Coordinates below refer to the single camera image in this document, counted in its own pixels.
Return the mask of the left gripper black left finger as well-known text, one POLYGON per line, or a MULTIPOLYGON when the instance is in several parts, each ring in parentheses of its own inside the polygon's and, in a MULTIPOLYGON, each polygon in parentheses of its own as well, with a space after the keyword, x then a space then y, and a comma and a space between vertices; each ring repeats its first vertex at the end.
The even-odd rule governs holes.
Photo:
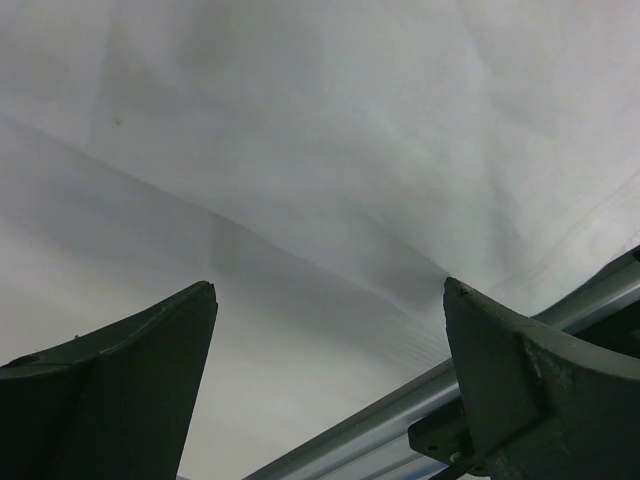
POLYGON ((217 311, 200 281, 3 365, 2 478, 176 478, 217 311))

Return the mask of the white printed t shirt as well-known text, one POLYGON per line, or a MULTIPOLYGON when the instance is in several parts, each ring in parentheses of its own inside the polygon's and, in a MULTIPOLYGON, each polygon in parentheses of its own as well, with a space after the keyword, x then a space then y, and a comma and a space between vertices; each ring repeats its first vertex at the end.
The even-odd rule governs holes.
POLYGON ((5 1, 1 110, 404 306, 639 242, 635 1, 5 1))

